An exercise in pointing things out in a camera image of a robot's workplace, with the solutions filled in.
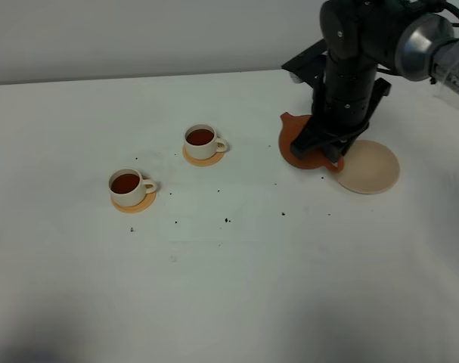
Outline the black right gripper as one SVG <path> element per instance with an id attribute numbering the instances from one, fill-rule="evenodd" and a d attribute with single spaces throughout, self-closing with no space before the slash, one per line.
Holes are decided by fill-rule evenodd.
<path id="1" fill-rule="evenodd" d="M 296 158 L 320 150 L 337 163 L 365 131 L 363 125 L 391 90 L 389 82 L 376 77 L 373 60 L 363 55 L 340 59 L 323 39 L 281 68 L 313 88 L 312 116 L 290 144 Z"/>

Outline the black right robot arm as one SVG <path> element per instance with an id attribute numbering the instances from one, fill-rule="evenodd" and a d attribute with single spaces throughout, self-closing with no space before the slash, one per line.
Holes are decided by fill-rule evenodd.
<path id="1" fill-rule="evenodd" d="M 459 8 L 446 1 L 327 1 L 321 40 L 283 65 L 313 90 L 312 114 L 290 142 L 297 159 L 332 163 L 390 93 L 385 75 L 440 83 L 459 95 Z"/>

